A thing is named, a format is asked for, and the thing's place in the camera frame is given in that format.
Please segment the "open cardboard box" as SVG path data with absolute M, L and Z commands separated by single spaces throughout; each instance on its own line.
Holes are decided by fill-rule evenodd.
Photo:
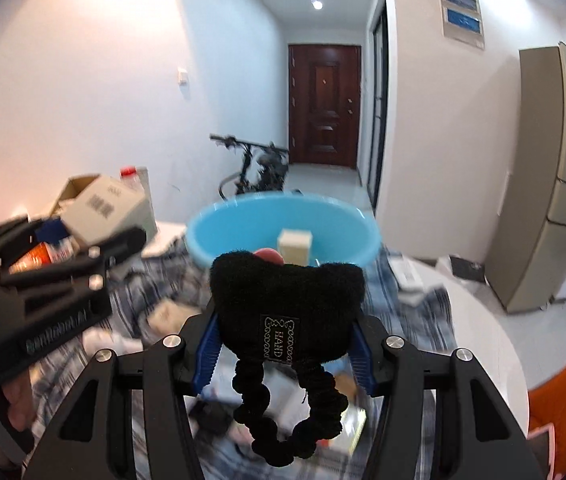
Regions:
M 58 216 L 69 204 L 85 191 L 85 188 L 99 177 L 98 174 L 83 174 L 67 180 L 58 198 L 54 201 L 49 216 Z

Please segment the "beige refrigerator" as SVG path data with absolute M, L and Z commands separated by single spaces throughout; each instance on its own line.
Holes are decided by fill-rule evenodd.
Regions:
M 513 171 L 484 262 L 507 313 L 536 310 L 566 276 L 566 44 L 519 53 Z

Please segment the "black folding e-bike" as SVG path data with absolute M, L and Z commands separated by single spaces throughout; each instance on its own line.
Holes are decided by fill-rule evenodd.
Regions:
M 210 140 L 227 150 L 242 151 L 242 166 L 235 174 L 222 179 L 218 185 L 221 200 L 228 200 L 225 187 L 232 184 L 234 196 L 281 192 L 289 173 L 289 151 L 274 143 L 259 144 L 236 139 L 235 136 L 211 134 Z

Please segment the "strawberry milk bottle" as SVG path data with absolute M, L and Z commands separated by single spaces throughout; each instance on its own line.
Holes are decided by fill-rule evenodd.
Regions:
M 151 189 L 149 188 L 149 171 L 146 167 L 128 166 L 120 169 L 120 181 L 129 188 L 143 192 L 149 201 L 149 206 L 154 208 Z

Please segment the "blue plaid cloth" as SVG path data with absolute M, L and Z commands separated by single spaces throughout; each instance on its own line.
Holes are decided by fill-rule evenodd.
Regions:
M 425 351 L 448 353 L 456 346 L 451 302 L 447 290 L 431 289 L 416 304 L 399 297 L 390 271 L 390 251 L 381 249 L 365 270 L 367 292 L 363 310 L 379 318 L 388 333 L 396 334 Z M 161 255 L 132 261 L 113 281 L 113 314 L 102 322 L 102 335 L 118 335 L 149 346 L 157 333 L 147 318 L 163 300 L 203 309 L 209 300 L 208 272 L 192 260 L 183 240 L 173 242 Z M 42 437 L 54 413 L 82 374 L 91 354 L 75 338 L 41 360 L 34 385 L 36 418 L 33 434 Z M 368 418 L 353 456 L 320 448 L 310 460 L 297 460 L 286 468 L 272 468 L 246 444 L 230 437 L 198 431 L 194 442 L 208 479 L 359 479 L 361 478 L 381 414 L 382 402 L 360 394 L 357 399 Z

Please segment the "red snack bag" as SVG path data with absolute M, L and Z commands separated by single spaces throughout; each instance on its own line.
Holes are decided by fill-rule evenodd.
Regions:
M 9 273 L 15 274 L 36 270 L 49 264 L 70 260 L 77 252 L 77 248 L 78 245 L 71 236 L 60 240 L 56 244 L 39 243 L 29 252 L 26 252 L 23 257 L 19 258 L 16 263 L 13 263 L 9 268 Z

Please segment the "white square box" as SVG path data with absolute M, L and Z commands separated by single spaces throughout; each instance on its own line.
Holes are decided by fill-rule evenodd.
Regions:
M 82 246 L 95 245 L 134 226 L 152 240 L 157 226 L 149 197 L 128 184 L 101 176 L 90 183 L 60 215 Z

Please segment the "white paper with QR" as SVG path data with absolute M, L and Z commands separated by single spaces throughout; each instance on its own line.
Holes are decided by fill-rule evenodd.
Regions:
M 398 287 L 398 297 L 406 304 L 417 304 L 427 292 L 417 268 L 402 256 L 390 256 L 388 264 Z

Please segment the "wall light switch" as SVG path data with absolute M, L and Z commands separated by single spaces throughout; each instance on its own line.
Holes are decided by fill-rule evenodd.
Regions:
M 184 72 L 183 70 L 180 70 L 180 72 L 178 73 L 179 86 L 184 86 L 185 84 L 188 83 L 189 83 L 189 74 L 187 72 Z

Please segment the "wall electrical panel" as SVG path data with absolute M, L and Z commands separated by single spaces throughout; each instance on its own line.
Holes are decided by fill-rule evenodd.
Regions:
M 443 36 L 484 50 L 479 0 L 440 0 Z

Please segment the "blue plastic basin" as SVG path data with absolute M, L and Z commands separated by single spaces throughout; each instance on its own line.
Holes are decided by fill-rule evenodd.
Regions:
M 311 234 L 309 264 L 343 262 L 367 266 L 379 253 L 381 233 L 373 217 L 336 198 L 264 192 L 221 200 L 187 224 L 187 250 L 200 266 L 226 252 L 276 248 L 285 231 Z

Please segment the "black fuzzy hair scrunchie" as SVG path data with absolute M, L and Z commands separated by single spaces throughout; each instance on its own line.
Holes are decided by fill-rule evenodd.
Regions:
M 353 345 L 365 296 L 363 271 L 350 263 L 297 266 L 228 252 L 213 262 L 209 284 L 221 344 L 237 357 L 232 387 L 242 403 L 234 418 L 251 433 L 251 449 L 272 467 L 307 460 L 319 441 L 343 430 L 348 399 L 325 364 Z M 307 393 L 309 414 L 285 440 L 266 414 L 268 362 L 291 368 Z

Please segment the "white box with barcode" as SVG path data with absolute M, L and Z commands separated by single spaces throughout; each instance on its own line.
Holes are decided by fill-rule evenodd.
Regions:
M 277 251 L 285 263 L 307 266 L 310 259 L 312 232 L 283 229 L 277 238 Z

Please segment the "dark wooden door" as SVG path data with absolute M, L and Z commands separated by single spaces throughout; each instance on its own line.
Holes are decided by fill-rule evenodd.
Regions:
M 289 45 L 289 160 L 356 168 L 361 48 Z

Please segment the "white floor box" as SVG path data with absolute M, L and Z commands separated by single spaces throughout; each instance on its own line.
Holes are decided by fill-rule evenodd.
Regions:
M 447 255 L 438 259 L 437 266 L 441 271 L 447 271 L 454 278 L 464 282 L 486 283 L 486 272 L 482 263 Z

